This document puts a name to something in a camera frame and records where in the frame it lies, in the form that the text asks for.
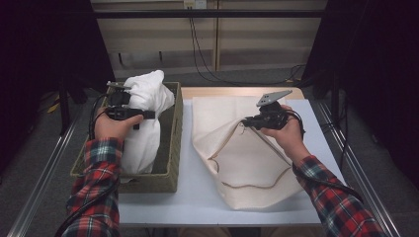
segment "fabric storage bin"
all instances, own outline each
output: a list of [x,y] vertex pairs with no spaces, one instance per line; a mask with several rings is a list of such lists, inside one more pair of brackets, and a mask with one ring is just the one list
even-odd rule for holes
[[[178,186],[179,161],[182,138],[183,99],[181,84],[163,82],[175,96],[175,105],[164,111],[159,118],[161,126],[160,146],[149,174],[129,175],[121,173],[121,179],[130,179],[121,183],[120,193],[175,193]],[[70,175],[77,177],[84,170],[84,146],[71,169]]]

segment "white table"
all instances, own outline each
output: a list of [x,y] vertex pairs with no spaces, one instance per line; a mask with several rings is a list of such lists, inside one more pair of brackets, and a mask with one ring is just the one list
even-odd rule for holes
[[[287,102],[302,117],[307,148],[343,181],[309,101]],[[191,129],[191,100],[186,99],[177,193],[120,194],[121,226],[270,226],[320,223],[304,191],[260,211],[231,209],[218,194],[210,172],[195,151]]]

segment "black curtain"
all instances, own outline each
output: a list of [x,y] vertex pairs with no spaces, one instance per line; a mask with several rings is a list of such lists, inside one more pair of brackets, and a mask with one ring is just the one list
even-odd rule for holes
[[329,0],[303,81],[338,84],[394,164],[419,188],[419,2]]
[[44,93],[64,85],[75,103],[84,103],[83,88],[105,92],[106,83],[115,81],[96,19],[56,14],[69,11],[92,12],[92,7],[89,0],[0,3],[1,102],[6,112],[0,172],[34,125]]

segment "person's left hand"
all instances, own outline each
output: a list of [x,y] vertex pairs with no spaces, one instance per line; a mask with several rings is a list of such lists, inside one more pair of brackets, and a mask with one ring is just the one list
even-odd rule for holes
[[125,120],[113,120],[104,113],[105,108],[98,110],[100,115],[95,124],[95,138],[115,137],[124,140],[129,130],[144,120],[143,116],[135,116]]

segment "plaid shirt sleeve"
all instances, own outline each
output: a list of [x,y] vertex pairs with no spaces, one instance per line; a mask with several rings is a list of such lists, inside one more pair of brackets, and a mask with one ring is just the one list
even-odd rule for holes
[[[299,169],[307,177],[342,184],[314,156],[302,160]],[[300,177],[297,180],[310,196],[327,236],[386,236],[373,215],[355,197]]]
[[[86,169],[75,181],[67,202],[68,214],[102,194],[118,181],[123,141],[116,138],[91,140],[85,146]],[[62,236],[120,236],[118,194],[112,192],[88,208]]]

